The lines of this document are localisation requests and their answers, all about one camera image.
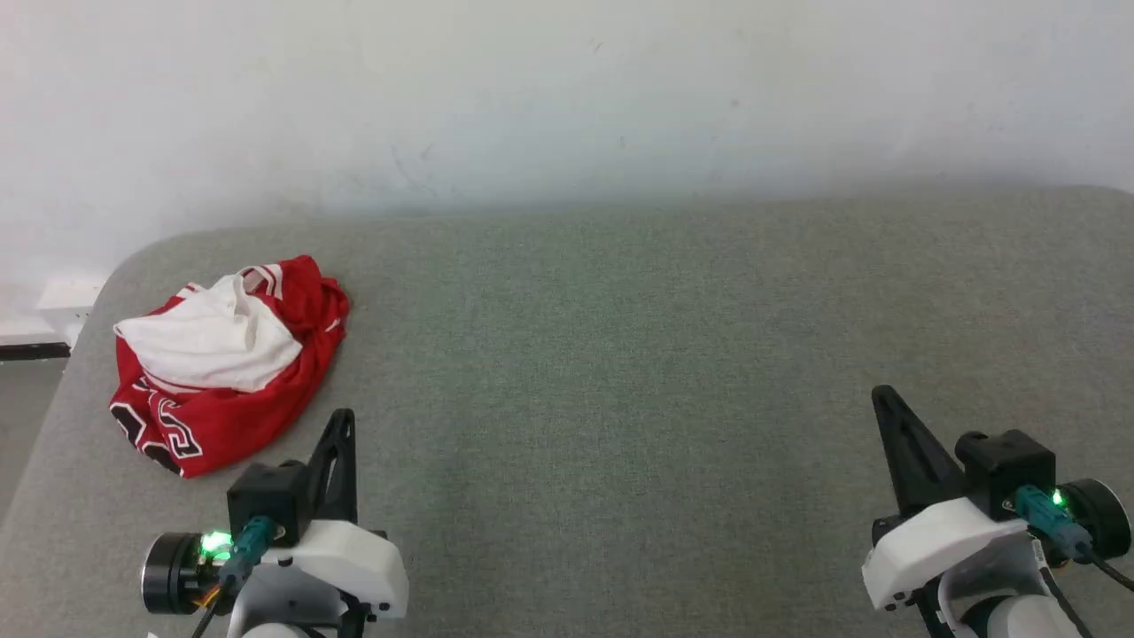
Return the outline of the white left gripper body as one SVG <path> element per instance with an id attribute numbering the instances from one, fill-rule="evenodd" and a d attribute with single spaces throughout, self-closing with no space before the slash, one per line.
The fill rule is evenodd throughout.
<path id="1" fill-rule="evenodd" d="M 315 520 L 291 548 L 269 548 L 244 585 L 246 621 L 337 621 L 346 597 L 380 620 L 408 614 L 408 571 L 380 534 Z"/>

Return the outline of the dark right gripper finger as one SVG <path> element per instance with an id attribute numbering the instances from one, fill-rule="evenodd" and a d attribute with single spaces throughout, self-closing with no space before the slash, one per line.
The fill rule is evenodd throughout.
<path id="1" fill-rule="evenodd" d="M 925 424 L 920 446 L 923 449 L 925 462 L 933 467 L 933 495 L 928 497 L 926 507 L 963 496 L 964 475 L 959 465 L 953 460 L 951 453 L 943 448 L 943 444 L 936 439 Z"/>
<path id="2" fill-rule="evenodd" d="M 933 495 L 933 467 L 922 449 L 924 424 L 895 388 L 872 389 L 872 403 L 898 513 L 914 516 Z"/>

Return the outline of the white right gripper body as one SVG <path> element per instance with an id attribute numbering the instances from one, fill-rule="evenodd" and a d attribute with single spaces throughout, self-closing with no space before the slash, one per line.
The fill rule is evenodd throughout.
<path id="1" fill-rule="evenodd" d="M 993 541 L 1025 533 L 1021 518 L 995 521 L 968 497 L 926 507 L 875 542 L 862 565 L 868 598 L 875 610 L 909 594 L 988 548 Z"/>

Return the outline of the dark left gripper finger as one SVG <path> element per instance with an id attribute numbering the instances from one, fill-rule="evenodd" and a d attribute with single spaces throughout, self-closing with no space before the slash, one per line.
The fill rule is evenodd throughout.
<path id="1" fill-rule="evenodd" d="M 350 408 L 342 408 L 340 412 L 342 416 L 340 505 L 342 507 L 344 519 L 352 521 L 352 524 L 357 524 L 358 490 L 355 412 Z"/>
<path id="2" fill-rule="evenodd" d="M 348 408 L 337 408 L 308 457 L 312 518 L 348 520 Z"/>

